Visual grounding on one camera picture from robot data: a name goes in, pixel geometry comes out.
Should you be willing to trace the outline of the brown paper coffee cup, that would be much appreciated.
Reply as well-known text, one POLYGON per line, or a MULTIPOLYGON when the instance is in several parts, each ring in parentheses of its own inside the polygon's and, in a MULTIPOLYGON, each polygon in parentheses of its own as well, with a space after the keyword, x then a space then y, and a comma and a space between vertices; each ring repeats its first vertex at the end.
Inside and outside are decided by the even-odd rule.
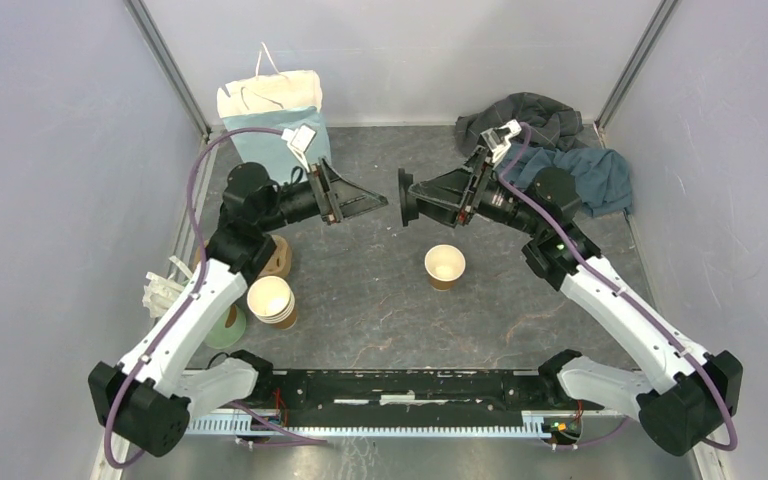
POLYGON ((427 251, 424 268, 430 285, 437 291, 451 289, 466 269, 463 253, 452 245, 440 244, 427 251))

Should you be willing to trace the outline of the black coffee cup lid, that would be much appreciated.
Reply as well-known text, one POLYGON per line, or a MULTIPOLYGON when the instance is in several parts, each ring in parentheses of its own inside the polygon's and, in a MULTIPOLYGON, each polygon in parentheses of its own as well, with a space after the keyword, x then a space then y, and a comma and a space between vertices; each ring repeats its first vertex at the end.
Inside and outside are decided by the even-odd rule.
POLYGON ((401 222, 403 227, 408 227, 410 222, 419 217, 417 199, 410 192, 410 187, 414 183, 414 177, 404 168, 399 168, 397 172, 398 193, 401 212, 401 222))

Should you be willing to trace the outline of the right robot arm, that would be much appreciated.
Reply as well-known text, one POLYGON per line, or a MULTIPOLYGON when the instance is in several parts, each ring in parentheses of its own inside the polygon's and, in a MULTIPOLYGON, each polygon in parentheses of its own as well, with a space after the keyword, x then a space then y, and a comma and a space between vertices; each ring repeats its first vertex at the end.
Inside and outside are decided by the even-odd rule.
POLYGON ((577 400, 614 410, 675 456, 711 444, 718 429, 727 434, 721 449, 734 450, 741 362, 691 340, 621 278, 575 225, 581 200, 570 173, 547 167, 521 188, 512 170, 512 162, 479 148, 430 180, 415 182, 400 171, 399 202, 404 223, 424 216, 455 227, 482 216, 526 233, 522 252, 533 273, 583 308, 636 362, 635 370, 622 370, 565 350, 540 367, 540 400, 551 408, 577 400))

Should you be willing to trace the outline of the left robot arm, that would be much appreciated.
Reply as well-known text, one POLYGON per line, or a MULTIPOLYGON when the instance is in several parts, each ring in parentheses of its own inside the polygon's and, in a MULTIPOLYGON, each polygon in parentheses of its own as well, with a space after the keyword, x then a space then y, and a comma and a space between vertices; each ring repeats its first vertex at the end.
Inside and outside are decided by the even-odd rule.
POLYGON ((387 198, 343 178, 326 158, 299 179, 279 184, 255 162, 227 177, 217 229, 203 247, 193 279, 161 320, 114 364, 100 362, 88 376, 98 422, 155 457, 168 454, 191 419, 235 400, 266 405, 273 379, 243 359, 184 377, 193 354, 221 314, 258 279, 277 245, 271 233, 318 217, 327 224, 387 205, 387 198))

